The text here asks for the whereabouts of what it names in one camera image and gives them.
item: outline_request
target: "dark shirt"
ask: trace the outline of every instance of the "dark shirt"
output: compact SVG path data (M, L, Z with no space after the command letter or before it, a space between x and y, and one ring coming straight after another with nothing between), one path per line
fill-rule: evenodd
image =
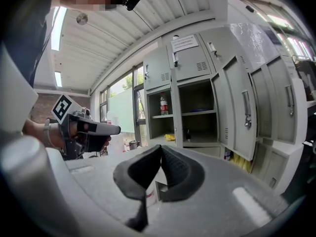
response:
M20 0L11 14L4 44L21 74L34 86L36 64L40 59L46 34L46 16L51 0Z

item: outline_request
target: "person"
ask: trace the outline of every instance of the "person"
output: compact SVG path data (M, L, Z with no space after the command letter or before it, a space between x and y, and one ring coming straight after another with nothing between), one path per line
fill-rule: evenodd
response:
M38 61L44 48L46 35L46 16L57 6L78 10L99 10L100 5L123 4L125 0L17 0L12 7L10 23L4 32L4 44L15 65L31 87ZM23 133L39 139L45 146L64 147L58 124L52 124L49 138L52 145L46 145L44 139L44 124L26 120ZM77 123L70 126L70 135L77 134Z

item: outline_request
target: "white paper sign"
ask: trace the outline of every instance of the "white paper sign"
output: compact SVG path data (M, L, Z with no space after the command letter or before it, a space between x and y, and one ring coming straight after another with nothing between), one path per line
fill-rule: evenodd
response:
M186 36L171 42L173 52L178 52L191 47L199 46L197 39L194 35Z

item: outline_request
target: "plastic bottle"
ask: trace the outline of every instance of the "plastic bottle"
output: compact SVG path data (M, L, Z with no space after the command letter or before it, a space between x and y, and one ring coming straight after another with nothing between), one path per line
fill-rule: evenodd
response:
M162 95L160 97L160 111L161 111L161 115L168 115L169 114L168 103L167 103L167 99L164 95L164 92L162 93Z

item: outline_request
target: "plastic sheet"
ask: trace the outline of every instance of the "plastic sheet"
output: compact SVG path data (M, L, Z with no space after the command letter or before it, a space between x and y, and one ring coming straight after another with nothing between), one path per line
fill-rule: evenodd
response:
M256 25L249 23L230 24L228 27L245 49L253 69L259 68L278 55L264 29L259 30Z

